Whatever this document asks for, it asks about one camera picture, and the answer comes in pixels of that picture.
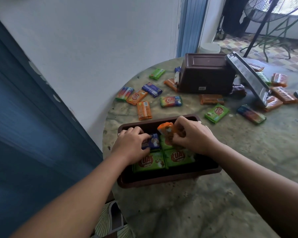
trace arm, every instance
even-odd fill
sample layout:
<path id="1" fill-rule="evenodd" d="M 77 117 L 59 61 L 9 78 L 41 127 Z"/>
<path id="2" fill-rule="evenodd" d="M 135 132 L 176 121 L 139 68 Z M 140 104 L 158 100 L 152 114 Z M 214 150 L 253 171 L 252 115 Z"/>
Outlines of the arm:
<path id="1" fill-rule="evenodd" d="M 123 130 L 109 157 L 10 237 L 89 237 L 118 176 L 127 165 L 139 161 L 150 152 L 149 148 L 141 149 L 142 142 L 150 135 L 139 133 L 143 133 L 139 127 Z"/>
<path id="2" fill-rule="evenodd" d="M 281 237 L 298 237 L 298 184 L 220 143 L 198 122 L 179 117 L 186 137 L 173 142 L 215 160 L 238 185 L 262 218 Z"/>

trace brown plastic container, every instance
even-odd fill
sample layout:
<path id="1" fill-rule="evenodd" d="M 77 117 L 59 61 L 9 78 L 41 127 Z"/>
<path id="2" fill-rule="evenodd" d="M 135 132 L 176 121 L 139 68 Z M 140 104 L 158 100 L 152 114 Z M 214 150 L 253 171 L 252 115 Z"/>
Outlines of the brown plastic container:
<path id="1" fill-rule="evenodd" d="M 201 121 L 200 118 L 194 114 L 184 115 L 189 120 Z M 165 119 L 149 120 L 137 123 L 123 124 L 118 128 L 118 134 L 122 130 L 127 130 L 130 127 L 139 126 L 145 133 L 158 133 L 157 127 L 165 122 L 174 123 L 178 117 L 170 117 Z M 152 184 L 165 183 L 175 180 L 191 179 L 198 176 L 218 173 L 222 168 L 214 160 L 207 156 L 195 156 L 195 162 L 192 164 L 185 164 L 177 167 L 170 167 L 169 169 L 161 169 L 154 171 L 144 171 L 134 173 L 132 166 L 127 166 L 117 179 L 117 183 L 121 188 L 141 187 Z"/>
<path id="2" fill-rule="evenodd" d="M 232 91 L 236 71 L 227 63 L 225 56 L 186 53 L 179 75 L 178 91 L 228 95 Z"/>

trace round marble table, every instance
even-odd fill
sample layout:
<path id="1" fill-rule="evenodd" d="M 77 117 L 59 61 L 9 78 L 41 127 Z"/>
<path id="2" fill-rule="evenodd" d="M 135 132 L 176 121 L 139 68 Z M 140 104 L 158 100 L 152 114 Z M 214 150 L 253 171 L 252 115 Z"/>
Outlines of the round marble table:
<path id="1" fill-rule="evenodd" d="M 182 58 L 172 59 L 150 67 L 127 84 L 135 90 L 152 82 L 163 90 L 162 96 L 174 96 L 175 92 L 163 84 L 174 77 L 174 68 Z M 298 90 L 298 73 L 260 63 L 264 73 L 274 72 L 289 76 L 289 91 Z M 156 68 L 166 72 L 158 81 L 148 76 Z M 255 126 L 240 115 L 236 109 L 249 104 L 254 96 L 242 100 L 226 99 L 230 115 L 219 123 L 211 124 L 204 114 L 212 106 L 200 105 L 196 94 L 180 94 L 182 107 L 160 107 L 159 98 L 148 95 L 153 119 L 195 113 L 202 124 L 207 125 L 223 143 L 251 160 L 298 182 L 298 104 L 283 105 L 267 113 L 267 120 Z M 108 112 L 103 131 L 103 156 L 109 154 L 117 138 L 121 124 L 138 122 L 135 106 L 114 101 Z M 232 179 L 221 171 L 218 174 L 197 179 L 181 180 L 141 188 L 122 189 L 117 184 L 112 189 L 123 216 L 136 237 L 278 237 L 250 205 Z"/>

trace forearm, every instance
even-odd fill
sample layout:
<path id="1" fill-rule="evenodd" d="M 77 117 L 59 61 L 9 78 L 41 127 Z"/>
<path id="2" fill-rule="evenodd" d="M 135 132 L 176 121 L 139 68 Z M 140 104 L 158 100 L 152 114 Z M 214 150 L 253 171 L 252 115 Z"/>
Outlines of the forearm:
<path id="1" fill-rule="evenodd" d="M 298 237 L 298 184 L 220 144 L 211 157 L 281 236 Z"/>
<path id="2" fill-rule="evenodd" d="M 126 166 L 123 157 L 109 156 L 87 177 L 28 220 L 11 237 L 89 237 L 113 184 Z"/>

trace person's left arm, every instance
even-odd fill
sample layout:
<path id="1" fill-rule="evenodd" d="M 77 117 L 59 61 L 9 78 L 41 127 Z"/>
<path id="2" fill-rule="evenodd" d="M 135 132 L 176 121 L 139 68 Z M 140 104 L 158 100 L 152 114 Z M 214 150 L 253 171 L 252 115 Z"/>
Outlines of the person's left arm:
<path id="1" fill-rule="evenodd" d="M 110 156 L 30 218 L 10 238 L 89 237 L 121 172 L 149 154 L 149 148 L 141 149 L 142 142 L 149 137 L 139 127 L 123 130 Z"/>

